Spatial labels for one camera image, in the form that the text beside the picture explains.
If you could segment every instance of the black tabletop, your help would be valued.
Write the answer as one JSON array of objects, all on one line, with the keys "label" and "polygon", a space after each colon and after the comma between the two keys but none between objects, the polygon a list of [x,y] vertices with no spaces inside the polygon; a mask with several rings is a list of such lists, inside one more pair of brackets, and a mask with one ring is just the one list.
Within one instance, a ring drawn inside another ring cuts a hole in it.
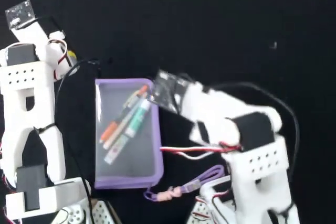
[{"label": "black tabletop", "polygon": [[[15,42],[4,10],[24,0],[0,0],[0,48]],[[104,62],[104,78],[153,78],[158,68],[187,72],[204,84],[252,81],[285,100],[296,111],[301,149],[291,191],[301,223],[332,220],[335,140],[334,0],[31,0],[37,16],[53,15],[66,31],[78,57]],[[66,81],[57,115],[64,141],[75,150],[81,169],[94,181],[96,72],[82,66]],[[294,128],[285,110],[258,93],[230,90],[249,103],[275,106],[283,119],[289,157]],[[0,116],[0,132],[4,119]],[[160,111],[164,146],[192,146],[189,125]],[[67,178],[78,176],[65,149]],[[28,139],[25,164],[45,160],[36,137]],[[154,191],[182,185],[224,161],[213,155],[201,161],[164,154],[164,176]],[[143,190],[102,190],[129,223],[184,223],[195,194],[154,203]],[[25,220],[48,223],[52,216]]]}]

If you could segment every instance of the pencil case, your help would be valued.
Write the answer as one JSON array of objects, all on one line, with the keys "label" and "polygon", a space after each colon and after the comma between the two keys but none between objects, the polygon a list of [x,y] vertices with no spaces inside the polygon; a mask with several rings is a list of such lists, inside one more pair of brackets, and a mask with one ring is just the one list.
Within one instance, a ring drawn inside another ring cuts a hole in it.
[{"label": "pencil case", "polygon": [[148,79],[96,80],[96,189],[148,188],[163,175],[159,110]]}]

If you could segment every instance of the black cover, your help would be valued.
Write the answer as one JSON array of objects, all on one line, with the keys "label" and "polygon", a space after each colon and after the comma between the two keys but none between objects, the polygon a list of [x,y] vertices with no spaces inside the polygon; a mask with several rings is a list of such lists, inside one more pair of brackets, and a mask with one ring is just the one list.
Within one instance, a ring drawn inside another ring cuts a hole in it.
[{"label": "black cover", "polygon": [[38,61],[38,58],[35,54],[35,45],[24,44],[8,48],[8,66],[30,63],[34,61]]},{"label": "black cover", "polygon": [[52,186],[45,165],[19,167],[16,170],[16,191],[25,195],[26,211],[40,209],[39,189]]},{"label": "black cover", "polygon": [[255,148],[274,142],[274,132],[267,115],[251,113],[232,119],[240,133],[242,151],[248,152]]}]

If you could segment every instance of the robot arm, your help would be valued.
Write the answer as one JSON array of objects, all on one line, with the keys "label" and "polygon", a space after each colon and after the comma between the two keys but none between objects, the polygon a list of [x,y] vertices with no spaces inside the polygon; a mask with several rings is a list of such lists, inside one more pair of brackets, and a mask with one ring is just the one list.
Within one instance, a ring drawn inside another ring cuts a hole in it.
[{"label": "robot arm", "polygon": [[[22,219],[87,202],[87,194],[81,178],[64,180],[62,135],[54,121],[54,82],[69,71],[76,57],[68,50],[62,31],[54,29],[47,36],[30,1],[8,9],[6,17],[19,42],[0,51],[5,118],[0,166],[10,185],[16,188],[15,193],[6,195],[7,217]],[[35,104],[28,111],[26,98],[31,96]],[[34,129],[39,131],[46,148],[47,166],[26,167],[22,163],[23,149]]]},{"label": "robot arm", "polygon": [[274,108],[249,105],[163,71],[151,101],[192,121],[191,141],[240,146],[240,151],[222,154],[230,166],[238,224],[260,224],[267,210],[279,213],[280,223],[299,223],[288,184],[285,139],[278,134],[282,121]]}]

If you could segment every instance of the marker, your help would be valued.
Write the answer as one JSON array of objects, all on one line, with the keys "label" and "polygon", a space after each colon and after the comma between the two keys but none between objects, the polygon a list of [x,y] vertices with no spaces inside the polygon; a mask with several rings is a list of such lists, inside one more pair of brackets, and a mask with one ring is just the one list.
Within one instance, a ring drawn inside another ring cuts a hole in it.
[{"label": "marker", "polygon": [[[142,98],[145,98],[147,96],[147,92],[142,94]],[[116,130],[113,131],[112,135],[104,142],[103,148],[107,150],[114,142],[114,140],[120,135],[120,133],[123,131],[123,129],[126,127],[126,125],[129,123],[129,121],[132,119],[133,115],[135,114],[138,106],[142,103],[142,99],[136,103],[135,106],[131,109],[131,111],[125,116],[125,118],[121,121],[121,123],[117,126]]]},{"label": "marker", "polygon": [[136,135],[150,107],[151,103],[147,99],[141,102],[132,121],[130,122],[130,125],[125,131],[125,135],[129,136],[130,138],[133,138]]},{"label": "marker", "polygon": [[128,140],[129,138],[126,135],[122,134],[116,140],[116,143],[112,146],[111,150],[107,153],[106,157],[104,158],[105,162],[111,165],[116,157],[118,157],[122,149],[125,147]]},{"label": "marker", "polygon": [[144,85],[138,91],[131,94],[131,96],[126,100],[123,105],[123,110],[118,115],[117,119],[110,123],[110,125],[106,128],[106,130],[101,134],[99,143],[103,143],[107,141],[114,131],[117,129],[118,125],[122,122],[124,117],[132,110],[137,101],[143,96],[143,94],[147,91],[148,86]]}]

